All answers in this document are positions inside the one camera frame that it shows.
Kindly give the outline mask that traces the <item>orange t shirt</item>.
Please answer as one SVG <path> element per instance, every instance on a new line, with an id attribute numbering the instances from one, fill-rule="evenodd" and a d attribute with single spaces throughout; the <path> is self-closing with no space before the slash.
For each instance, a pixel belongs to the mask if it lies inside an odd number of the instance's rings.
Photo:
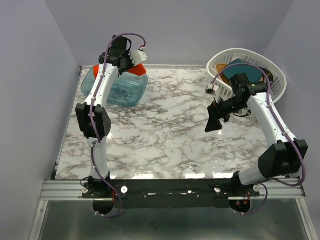
<path id="1" fill-rule="evenodd" d="M 93 67 L 93 75 L 94 75 L 95 79 L 98 76 L 98 72 L 99 72 L 99 65 L 95 65 Z M 142 76 L 142 75 L 145 75 L 147 73 L 147 70 L 145 69 L 145 67 L 141 63 L 141 64 L 138 64 L 137 66 L 134 66 L 133 68 L 127 70 L 126 72 L 130 73 L 130 74 L 137 75 L 137 76 Z"/>

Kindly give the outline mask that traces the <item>clear blue plastic tub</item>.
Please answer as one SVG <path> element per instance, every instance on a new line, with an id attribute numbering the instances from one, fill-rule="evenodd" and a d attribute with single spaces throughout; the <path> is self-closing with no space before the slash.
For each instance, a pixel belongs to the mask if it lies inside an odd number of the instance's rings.
<path id="1" fill-rule="evenodd" d="M 96 77 L 99 65 L 93 66 L 84 77 L 81 84 L 81 92 L 86 97 L 90 94 Z M 124 72 L 113 83 L 107 103 L 122 107 L 134 107 L 143 97 L 148 84 L 148 76 L 135 75 L 131 72 Z"/>

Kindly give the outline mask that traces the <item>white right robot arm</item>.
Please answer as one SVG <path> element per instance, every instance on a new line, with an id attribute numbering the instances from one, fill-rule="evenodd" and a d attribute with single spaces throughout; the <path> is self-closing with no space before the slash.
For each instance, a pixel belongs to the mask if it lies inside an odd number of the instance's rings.
<path id="1" fill-rule="evenodd" d="M 296 136 L 285 125 L 275 108 L 270 91 L 264 82 L 251 83 L 246 74 L 231 78 L 234 97 L 214 100 L 208 106 L 208 123 L 205 132 L 223 128 L 220 120 L 228 122 L 230 115 L 248 108 L 256 117 L 267 142 L 267 150 L 256 165 L 233 174 L 230 191 L 241 196 L 248 185 L 296 174 L 304 168 L 304 157 L 308 144 Z"/>

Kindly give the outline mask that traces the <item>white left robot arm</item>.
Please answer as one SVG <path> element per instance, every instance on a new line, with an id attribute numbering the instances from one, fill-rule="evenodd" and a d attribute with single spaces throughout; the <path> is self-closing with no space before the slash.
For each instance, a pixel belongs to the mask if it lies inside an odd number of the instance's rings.
<path id="1" fill-rule="evenodd" d="M 107 197 L 111 185 L 106 182 L 110 174 L 107 163 L 107 136 L 111 131 L 111 119 L 106 104 L 112 85 L 118 76 L 134 67 L 127 44 L 132 41 L 126 34 L 115 35 L 100 56 L 96 80 L 84 103 L 75 108 L 80 131 L 90 148 L 91 172 L 89 177 L 97 180 L 93 191 L 101 198 Z"/>

